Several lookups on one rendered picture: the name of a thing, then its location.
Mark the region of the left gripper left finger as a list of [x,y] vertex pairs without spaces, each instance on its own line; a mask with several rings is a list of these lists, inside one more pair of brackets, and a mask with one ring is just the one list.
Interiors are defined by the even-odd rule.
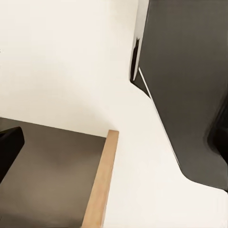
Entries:
[[25,143],[20,126],[0,132],[0,183]]

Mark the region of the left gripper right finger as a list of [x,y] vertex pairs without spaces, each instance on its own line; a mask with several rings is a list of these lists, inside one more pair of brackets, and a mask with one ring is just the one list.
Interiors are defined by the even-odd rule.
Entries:
[[218,126],[214,133],[213,143],[228,164],[228,128]]

